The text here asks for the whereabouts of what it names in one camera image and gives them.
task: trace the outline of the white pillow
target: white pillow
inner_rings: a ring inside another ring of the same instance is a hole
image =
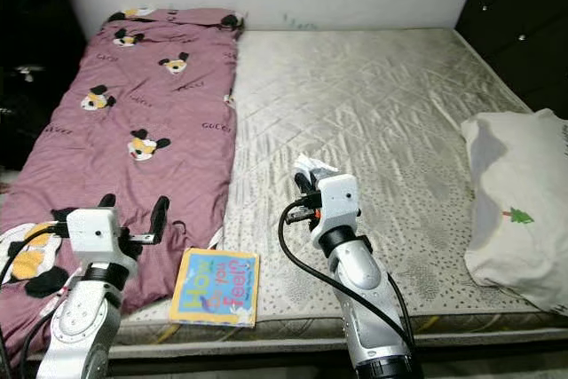
[[[568,315],[568,121],[481,113],[461,133],[476,194],[471,277]]]

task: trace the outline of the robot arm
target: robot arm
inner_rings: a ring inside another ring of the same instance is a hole
[[[67,215],[71,247],[86,265],[85,274],[53,315],[51,342],[38,378],[106,376],[108,351],[121,321],[124,284],[137,274],[140,245],[162,239],[168,198],[161,197],[154,206],[150,232],[133,236],[118,224],[114,196],[105,196],[100,204]]]
[[[288,215],[287,223],[310,219],[312,243],[323,250],[336,281],[374,305],[401,329],[392,304],[388,273],[375,260],[366,236],[357,236],[359,191],[353,175],[305,156],[295,163],[295,181],[309,206]],[[412,348],[401,335],[362,304],[335,289],[351,363],[359,377],[422,377]]]

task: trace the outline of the children's book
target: children's book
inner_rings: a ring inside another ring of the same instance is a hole
[[[253,253],[188,249],[170,308],[176,322],[253,328],[260,260]]]

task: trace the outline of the white quilted mattress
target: white quilted mattress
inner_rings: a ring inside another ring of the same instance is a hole
[[[568,327],[476,286],[463,263],[473,193],[459,124],[482,111],[529,110],[453,30],[247,32],[233,96],[237,151],[218,247],[260,254],[256,329],[183,326],[161,349],[130,346],[124,356],[343,344],[331,289],[292,265],[278,243],[280,213],[298,196],[290,171],[300,153],[358,178],[359,232],[399,284],[419,342],[498,342],[504,330],[516,334],[507,342],[546,339],[550,327]],[[299,257],[327,270],[306,223],[286,233]],[[168,306],[129,316],[117,341],[154,341],[168,330]]]

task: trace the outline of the black cable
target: black cable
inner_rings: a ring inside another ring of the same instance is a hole
[[[400,338],[404,341],[404,343],[408,347],[408,350],[411,352],[411,354],[414,355],[415,346],[414,346],[412,339],[409,336],[406,335],[405,331],[397,323],[395,323],[391,319],[391,317],[389,317],[387,314],[385,314],[379,308],[377,308],[376,306],[374,306],[373,304],[368,302],[364,297],[359,296],[353,290],[344,286],[339,281],[334,280],[334,279],[328,277],[326,274],[323,274],[323,273],[321,273],[317,270],[314,270],[309,265],[305,264],[300,259],[295,257],[294,254],[290,251],[290,249],[286,245],[286,242],[284,241],[284,224],[286,222],[286,217],[287,217],[289,211],[292,210],[295,207],[302,206],[303,204],[304,203],[301,200],[293,201],[282,211],[282,214],[280,215],[280,221],[278,223],[278,240],[280,242],[280,247],[284,251],[284,254],[288,257],[288,259],[290,259],[290,261],[292,261],[298,267],[300,267],[301,269],[303,269],[307,273],[313,275],[317,279],[320,279],[320,280],[326,282],[329,286],[336,288],[340,292],[343,292],[345,295],[347,295],[348,297],[350,297],[354,301],[363,305],[370,312],[372,312],[374,315],[376,315],[379,319],[381,319],[382,321],[387,323],[395,332],[397,332],[397,334],[400,336]]]
[[[400,309],[402,310],[402,316],[405,319],[406,334],[410,338],[412,345],[415,345],[415,343],[414,343],[414,332],[412,331],[412,325],[410,324],[410,316],[408,315],[408,309],[406,308],[405,298],[402,297],[402,293],[400,293],[400,289],[398,288],[397,283],[392,278],[391,274],[388,273],[388,272],[387,272],[387,274],[388,274],[388,277],[389,277],[389,283],[392,286],[394,293],[397,294],[398,304],[400,305]]]
[[[21,379],[26,379],[26,361],[28,360],[29,345],[31,344],[32,340],[34,339],[34,336],[39,331],[39,329],[42,328],[43,324],[45,324],[46,321],[49,321],[51,319],[53,313],[55,312],[55,310],[58,309],[58,307],[59,306],[57,305],[55,308],[53,308],[50,311],[49,314],[47,314],[46,316],[42,317],[39,321],[37,321],[37,323],[34,325],[34,327],[29,331],[28,335],[26,336],[26,340],[24,341],[24,346],[22,347],[20,353]]]
[[[46,233],[57,233],[59,231],[59,227],[55,226],[55,225],[50,225],[47,228],[41,229],[36,231],[35,233],[33,233],[32,235],[30,235],[29,237],[27,237],[16,249],[16,251],[14,253],[12,253],[10,255],[10,257],[8,258],[8,260],[6,261],[6,264],[4,265],[4,268],[2,269],[2,272],[0,272],[0,290],[2,289],[2,283],[4,282],[4,277],[6,276],[6,274],[8,273],[8,270],[10,269],[10,265],[12,265],[12,263],[14,262],[14,259],[16,259],[16,256],[35,238],[39,237],[42,234],[46,234]],[[3,364],[6,365],[6,369],[10,370],[10,360],[8,359],[8,350],[5,346],[5,342],[4,342],[4,335],[2,335],[2,329],[0,329],[0,344],[2,345],[2,348],[0,349],[0,352],[2,353],[2,362]]]

